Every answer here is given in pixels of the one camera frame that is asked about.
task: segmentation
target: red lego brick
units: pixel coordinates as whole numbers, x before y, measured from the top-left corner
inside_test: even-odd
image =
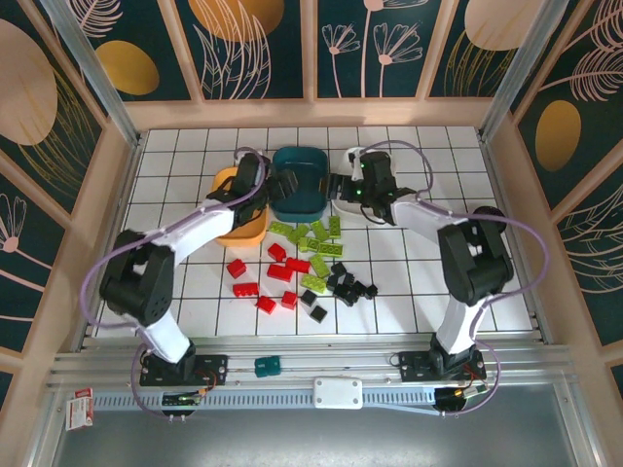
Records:
[[[233,289],[236,297],[251,297],[260,295],[260,289],[255,282],[235,284]]]
[[[262,296],[258,299],[256,306],[262,311],[271,314],[275,310],[276,303],[268,297]]]
[[[266,272],[266,275],[273,279],[279,279],[284,282],[289,282],[292,279],[293,273],[294,271],[292,269],[284,268],[280,265],[270,265],[269,270]]]
[[[310,266],[312,263],[304,260],[295,260],[294,258],[288,258],[285,260],[285,266],[288,269],[295,270],[296,272],[302,272],[303,274],[307,274],[310,272]]]
[[[273,243],[269,248],[269,256],[278,263],[283,263],[283,259],[285,258],[285,250],[281,247],[281,245]]]
[[[281,306],[285,308],[294,309],[296,306],[297,300],[298,300],[298,297],[296,296],[294,292],[286,292],[283,294],[283,297],[281,298]]]
[[[238,279],[246,271],[246,264],[242,260],[235,260],[227,265],[227,270],[234,279]]]

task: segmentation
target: small label sticker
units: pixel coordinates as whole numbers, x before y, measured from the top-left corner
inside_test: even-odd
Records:
[[[65,430],[93,425],[93,390],[91,387],[74,392],[75,399],[67,401]]]

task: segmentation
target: lime green lego brick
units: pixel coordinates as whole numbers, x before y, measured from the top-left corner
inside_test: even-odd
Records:
[[[311,274],[305,274],[303,276],[303,280],[301,280],[301,285],[306,289],[313,290],[318,294],[324,294],[324,291],[327,288],[327,283],[324,280]]]
[[[342,238],[342,226],[340,225],[340,218],[338,216],[329,217],[329,238],[334,240]]]
[[[318,248],[318,255],[320,256],[332,256],[333,258],[342,258],[342,252],[344,251],[344,245],[337,243],[321,243]]]
[[[310,258],[310,263],[311,263],[311,267],[313,268],[313,270],[315,270],[315,273],[320,278],[326,277],[327,275],[331,273],[331,270],[329,270],[327,265],[324,264],[324,260],[319,254],[313,255]]]
[[[271,222],[269,226],[269,232],[277,235],[289,236],[294,228],[292,226],[288,226],[287,224],[282,224],[280,222]]]
[[[301,253],[307,253],[308,251],[310,251],[310,240],[311,238],[307,238],[306,236],[299,239],[298,245],[299,245],[299,251]]]
[[[301,224],[290,233],[290,235],[288,236],[288,241],[297,245],[299,243],[299,240],[307,235],[309,231],[310,228],[308,226],[306,226],[305,224]]]
[[[308,240],[308,250],[313,251],[314,253],[318,252],[318,248],[320,247],[320,240],[315,238],[310,238]]]
[[[325,241],[329,239],[329,233],[326,231],[320,221],[313,221],[310,226],[313,230],[313,235],[318,241]]]

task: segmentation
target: orange bowl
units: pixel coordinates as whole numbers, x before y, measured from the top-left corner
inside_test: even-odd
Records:
[[[215,192],[221,184],[227,180],[229,177],[233,177],[238,172],[237,167],[228,167],[224,168],[220,172],[218,172],[214,176],[214,181],[212,182],[212,192]],[[234,231],[229,232],[227,235],[219,236],[216,238],[216,242],[223,246],[231,246],[231,247],[248,247],[248,246],[256,246],[259,245],[260,242],[266,236],[266,229],[269,226],[269,213],[268,206],[266,209],[262,211],[262,214],[252,222],[248,224],[238,227]]]

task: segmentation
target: green lego brick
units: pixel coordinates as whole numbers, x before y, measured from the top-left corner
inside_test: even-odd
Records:
[[[318,294],[323,294],[324,290],[327,287],[327,283],[324,280],[311,274],[305,274],[303,276],[303,280],[301,280],[301,285],[306,289],[313,290]]]
[[[289,236],[294,228],[292,226],[288,226],[287,224],[282,224],[280,222],[271,222],[269,226],[269,232],[277,235]]]
[[[305,224],[301,224],[290,233],[290,235],[288,236],[288,241],[297,245],[299,243],[299,240],[307,235],[309,231],[310,228],[308,226],[306,226]]]
[[[255,360],[256,377],[276,377],[281,375],[281,362],[278,356],[263,357]]]
[[[304,236],[303,238],[299,238],[299,251],[301,253],[307,253],[308,251],[310,251],[310,240],[311,238],[307,238],[306,236]]]
[[[313,270],[315,270],[315,273],[320,278],[326,277],[327,275],[331,273],[327,265],[324,264],[324,260],[319,254],[313,255],[310,258],[310,263],[311,263],[311,267],[313,268]]]
[[[325,241],[329,239],[329,233],[326,231],[320,221],[313,221],[310,226],[313,230],[313,235],[318,241]]]
[[[329,217],[329,238],[342,238],[342,226],[338,216]]]
[[[318,248],[318,255],[320,256],[332,256],[333,258],[342,258],[342,252],[344,245],[337,243],[321,243]]]
[[[320,240],[315,238],[310,238],[308,241],[308,251],[313,251],[314,253],[318,252],[318,248],[320,247]]]

